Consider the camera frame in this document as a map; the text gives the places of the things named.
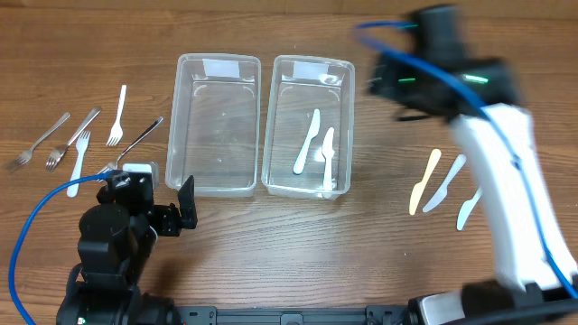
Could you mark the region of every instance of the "wooden table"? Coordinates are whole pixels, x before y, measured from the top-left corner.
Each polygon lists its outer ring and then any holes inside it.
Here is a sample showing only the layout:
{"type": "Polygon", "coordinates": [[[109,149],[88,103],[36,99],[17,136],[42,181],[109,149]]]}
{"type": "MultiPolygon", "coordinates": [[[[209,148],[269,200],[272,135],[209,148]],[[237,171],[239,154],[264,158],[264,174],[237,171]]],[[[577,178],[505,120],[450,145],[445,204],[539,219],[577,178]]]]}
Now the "wooden table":
{"type": "MultiPolygon", "coordinates": [[[[440,148],[443,157],[420,208],[459,149],[443,122],[394,122],[398,107],[366,94],[376,54],[351,39],[350,27],[383,18],[393,17],[0,9],[0,160],[13,159],[64,112],[72,115],[38,147],[28,166],[0,172],[0,322],[23,322],[5,280],[23,223],[49,190],[68,180],[75,163],[71,150],[55,173],[47,173],[43,165],[51,148],[65,142],[93,106],[102,106],[89,127],[84,168],[86,174],[96,172],[164,116],[167,122],[126,157],[152,159],[164,176],[176,62],[192,52],[261,60],[261,151],[277,55],[352,62],[357,70],[353,182],[335,202],[271,196],[260,182],[251,199],[197,199],[198,229],[161,238],[144,271],[143,291],[171,296],[180,305],[341,307],[403,304],[491,278],[492,246],[481,209],[475,209],[465,231],[455,228],[461,204],[475,191],[467,169],[439,208],[407,213],[412,187],[432,149],[440,148]],[[121,146],[107,148],[122,84],[128,85],[125,137],[121,146]]],[[[578,23],[471,18],[465,33],[476,54],[512,62],[534,114],[560,226],[577,255],[578,23]]],[[[396,46],[405,44],[393,32],[380,35],[396,46]]],[[[54,198],[28,234],[16,282],[38,323],[54,323],[68,272],[79,261],[79,218],[97,204],[98,188],[83,184],[75,199],[54,198]]],[[[155,198],[167,204],[176,201],[176,192],[162,184],[155,198]]]]}

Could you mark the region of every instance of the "plastic bin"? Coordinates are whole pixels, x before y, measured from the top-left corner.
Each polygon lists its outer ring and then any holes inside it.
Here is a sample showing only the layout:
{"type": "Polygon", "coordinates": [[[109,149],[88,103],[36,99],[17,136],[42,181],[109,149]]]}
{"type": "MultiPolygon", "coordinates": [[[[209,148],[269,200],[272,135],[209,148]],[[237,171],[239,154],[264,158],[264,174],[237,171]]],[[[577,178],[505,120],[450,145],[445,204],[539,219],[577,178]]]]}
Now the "plastic bin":
{"type": "Polygon", "coordinates": [[[165,182],[189,175],[195,196],[247,197],[256,185],[261,62],[234,54],[183,54],[172,102],[165,182]]]}
{"type": "Polygon", "coordinates": [[[265,136],[261,182],[273,195],[335,200],[350,188],[353,149],[355,70],[353,64],[307,56],[275,59],[265,136]],[[295,160],[320,110],[319,133],[311,141],[303,173],[295,160]],[[335,129],[331,163],[332,190],[323,189],[323,139],[335,129]]]}

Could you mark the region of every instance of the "white label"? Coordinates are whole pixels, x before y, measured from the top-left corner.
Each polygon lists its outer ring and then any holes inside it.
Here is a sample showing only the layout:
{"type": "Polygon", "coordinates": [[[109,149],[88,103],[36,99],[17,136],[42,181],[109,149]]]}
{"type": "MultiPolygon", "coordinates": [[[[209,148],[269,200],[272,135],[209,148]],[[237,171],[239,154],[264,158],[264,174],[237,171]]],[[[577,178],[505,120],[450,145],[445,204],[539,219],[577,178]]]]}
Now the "white label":
{"type": "Polygon", "coordinates": [[[203,59],[202,65],[207,77],[239,78],[238,61],[203,59]]]}
{"type": "Polygon", "coordinates": [[[293,78],[323,80],[327,75],[327,64],[299,62],[293,65],[293,78]]]}

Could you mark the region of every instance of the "blue cable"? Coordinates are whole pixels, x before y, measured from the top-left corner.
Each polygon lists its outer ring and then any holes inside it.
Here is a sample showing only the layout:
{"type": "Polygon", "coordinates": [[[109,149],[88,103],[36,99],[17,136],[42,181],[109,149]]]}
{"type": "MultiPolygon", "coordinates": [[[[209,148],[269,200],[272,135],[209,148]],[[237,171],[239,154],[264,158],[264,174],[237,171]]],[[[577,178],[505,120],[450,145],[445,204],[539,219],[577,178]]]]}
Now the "blue cable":
{"type": "Polygon", "coordinates": [[[527,178],[526,171],[524,170],[524,165],[520,157],[516,154],[514,147],[511,145],[510,141],[506,137],[506,135],[502,132],[499,126],[495,123],[495,121],[489,117],[489,115],[482,109],[486,106],[486,104],[481,100],[481,98],[468,86],[464,85],[461,81],[455,78],[453,75],[445,72],[444,70],[439,69],[438,67],[430,64],[425,60],[421,60],[416,58],[411,54],[407,54],[401,51],[394,50],[393,48],[389,47],[387,44],[380,42],[373,37],[367,35],[364,30],[373,27],[394,27],[398,30],[406,30],[408,27],[414,26],[412,23],[406,22],[369,22],[369,23],[360,23],[358,24],[355,29],[354,33],[356,38],[359,42],[363,43],[364,45],[372,48],[376,51],[379,51],[388,57],[403,62],[404,64],[411,66],[413,68],[419,69],[429,75],[438,78],[440,81],[444,82],[450,88],[452,88],[456,93],[461,95],[464,100],[466,100],[472,107],[474,107],[477,113],[487,119],[491,124],[494,131],[498,134],[498,137],[502,141],[502,143],[506,146],[506,149],[512,155],[512,162],[514,167],[519,171],[520,176],[522,178],[522,182],[524,183],[524,188],[526,190],[528,200],[530,202],[530,207],[532,209],[532,214],[534,216],[534,221],[536,222],[536,229],[538,232],[538,236],[540,238],[540,244],[545,253],[546,261],[552,268],[555,276],[558,278],[560,284],[565,288],[568,292],[570,297],[573,299],[578,299],[578,292],[572,287],[570,282],[566,279],[558,265],[556,264],[552,252],[548,248],[548,245],[545,241],[544,230],[542,229],[542,223],[540,222],[540,218],[537,212],[536,201],[534,200],[534,195],[532,193],[530,182],[527,178]]]}
{"type": "Polygon", "coordinates": [[[105,172],[105,173],[87,176],[87,177],[82,177],[82,178],[79,178],[77,180],[69,181],[69,182],[62,184],[61,186],[57,187],[56,189],[54,189],[50,193],[48,193],[48,195],[46,195],[44,197],[44,199],[42,199],[40,201],[40,203],[38,203],[36,208],[34,208],[33,212],[30,214],[30,217],[28,217],[28,220],[26,220],[26,223],[24,223],[24,226],[22,228],[22,232],[20,233],[20,236],[18,237],[18,241],[16,241],[16,246],[14,246],[14,251],[12,252],[12,257],[10,257],[10,267],[8,269],[8,290],[10,291],[10,296],[12,297],[12,301],[14,302],[14,306],[16,306],[16,309],[20,312],[20,314],[22,315],[22,318],[26,321],[27,324],[34,325],[34,320],[32,317],[30,317],[30,314],[28,313],[28,311],[26,311],[26,309],[24,308],[24,306],[20,302],[20,298],[18,298],[18,293],[16,293],[16,283],[15,283],[14,278],[15,278],[16,261],[18,260],[18,254],[20,254],[20,248],[22,248],[22,244],[24,242],[24,239],[26,238],[26,234],[28,233],[28,229],[30,229],[30,225],[33,223],[34,217],[36,217],[36,215],[38,214],[38,211],[40,211],[40,209],[42,209],[42,207],[54,195],[56,195],[61,190],[68,188],[70,185],[80,184],[80,183],[85,182],[85,181],[104,180],[112,172],[114,172],[114,171],[105,172]]]}

